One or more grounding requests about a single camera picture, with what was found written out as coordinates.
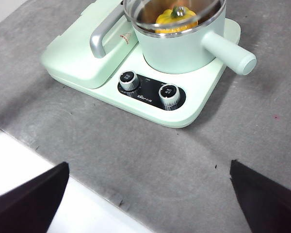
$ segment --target yellow pumpkin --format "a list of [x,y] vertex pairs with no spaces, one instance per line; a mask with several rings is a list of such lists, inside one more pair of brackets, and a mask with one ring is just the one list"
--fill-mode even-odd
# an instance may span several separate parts
[[[184,20],[184,19],[196,16],[196,14],[193,11],[189,10],[187,7],[184,7],[184,11],[185,11],[185,15],[178,16],[176,6],[174,7],[173,10],[167,9],[163,12],[163,14],[158,16],[158,18],[156,19],[156,23],[159,23],[159,24],[174,23],[180,20]],[[198,22],[195,21],[195,22],[192,22],[192,23],[189,23],[187,25],[183,25],[177,28],[156,29],[155,33],[177,33],[177,32],[181,32],[181,31],[193,28],[197,25],[198,25]]]

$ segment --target gray table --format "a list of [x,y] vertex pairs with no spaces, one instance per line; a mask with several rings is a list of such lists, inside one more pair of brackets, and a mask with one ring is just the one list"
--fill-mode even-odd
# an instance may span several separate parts
[[228,1],[258,65],[247,77],[227,69],[198,119],[178,130],[68,88],[39,64],[90,2],[30,0],[0,24],[0,128],[69,162],[73,177],[153,231],[249,232],[231,159],[291,189],[291,0]]

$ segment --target silver handle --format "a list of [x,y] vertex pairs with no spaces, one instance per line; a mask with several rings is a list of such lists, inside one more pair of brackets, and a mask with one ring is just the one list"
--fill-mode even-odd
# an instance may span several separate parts
[[123,15],[124,6],[119,4],[93,31],[89,44],[96,58],[103,58],[106,55],[106,51],[102,46],[102,39]]

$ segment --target appliance base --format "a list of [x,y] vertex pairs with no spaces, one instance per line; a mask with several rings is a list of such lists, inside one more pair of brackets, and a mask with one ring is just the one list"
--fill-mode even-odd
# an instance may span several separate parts
[[[226,19],[224,38],[238,44],[241,29],[237,22]],[[96,89],[76,85],[61,77],[51,75],[57,81],[104,101],[139,117],[171,128],[190,125],[200,114],[209,96],[222,76],[226,65],[215,58],[208,65],[185,74],[161,73],[150,67],[144,60],[139,44],[131,51],[123,63],[115,70],[106,83]],[[145,102],[123,95],[118,91],[118,79],[124,71],[133,70],[137,74],[162,83],[172,83],[182,88],[186,94],[185,103],[176,110],[166,111]]]

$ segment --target knob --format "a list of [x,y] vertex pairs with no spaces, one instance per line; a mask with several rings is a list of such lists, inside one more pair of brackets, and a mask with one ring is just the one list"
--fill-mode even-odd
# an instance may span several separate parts
[[140,83],[137,74],[131,70],[123,72],[119,78],[119,82],[126,91],[133,91]]
[[161,86],[159,96],[164,106],[175,106],[180,100],[179,88],[173,84],[165,84]]

